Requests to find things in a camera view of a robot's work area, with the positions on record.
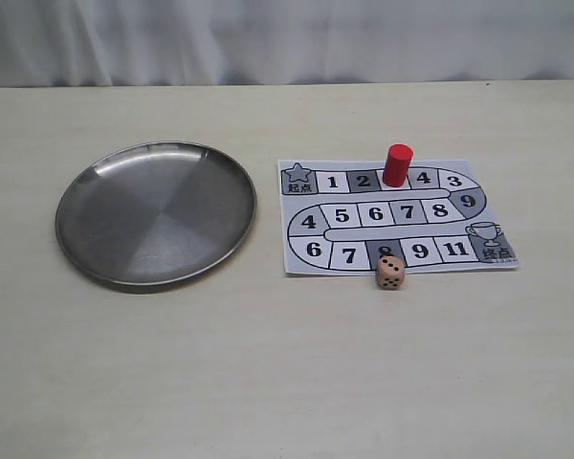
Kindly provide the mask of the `wooden die with black pips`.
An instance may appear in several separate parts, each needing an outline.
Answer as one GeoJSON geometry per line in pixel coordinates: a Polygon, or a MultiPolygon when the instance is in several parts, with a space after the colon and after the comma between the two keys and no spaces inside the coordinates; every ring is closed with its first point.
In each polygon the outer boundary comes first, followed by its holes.
{"type": "Polygon", "coordinates": [[[405,280],[405,263],[402,258],[382,255],[377,263],[377,284],[386,290],[399,290],[405,280]]]}

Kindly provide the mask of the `red cylinder game piece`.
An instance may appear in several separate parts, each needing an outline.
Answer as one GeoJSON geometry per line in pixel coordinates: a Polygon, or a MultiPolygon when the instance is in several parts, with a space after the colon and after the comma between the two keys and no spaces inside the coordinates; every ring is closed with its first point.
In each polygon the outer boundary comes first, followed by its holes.
{"type": "Polygon", "coordinates": [[[407,180],[413,149],[403,143],[393,144],[387,152],[382,181],[386,186],[400,187],[407,180]]]}

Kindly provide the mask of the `paper number game board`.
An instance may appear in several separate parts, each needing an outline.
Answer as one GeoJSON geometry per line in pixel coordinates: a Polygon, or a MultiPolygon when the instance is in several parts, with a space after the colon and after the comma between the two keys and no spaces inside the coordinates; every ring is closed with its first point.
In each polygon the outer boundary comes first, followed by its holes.
{"type": "Polygon", "coordinates": [[[284,268],[367,275],[383,255],[408,273],[513,270],[517,255],[466,160],[415,161],[386,186],[372,161],[277,164],[284,268]]]}

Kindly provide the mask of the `round stainless steel plate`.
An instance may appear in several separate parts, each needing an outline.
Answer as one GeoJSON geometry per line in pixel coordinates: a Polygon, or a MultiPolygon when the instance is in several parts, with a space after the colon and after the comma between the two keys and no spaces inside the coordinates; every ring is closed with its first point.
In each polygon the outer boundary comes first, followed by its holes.
{"type": "Polygon", "coordinates": [[[87,166],[55,211],[55,238],[83,275],[162,289],[203,275],[245,243],[257,195],[247,170],[192,142],[146,142],[87,166]]]}

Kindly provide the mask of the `white curtain backdrop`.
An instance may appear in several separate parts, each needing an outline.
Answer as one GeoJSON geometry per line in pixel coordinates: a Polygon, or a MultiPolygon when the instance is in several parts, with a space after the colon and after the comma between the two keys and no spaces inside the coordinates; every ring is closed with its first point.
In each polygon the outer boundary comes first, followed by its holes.
{"type": "Polygon", "coordinates": [[[574,1],[0,1],[0,87],[574,79],[574,1]]]}

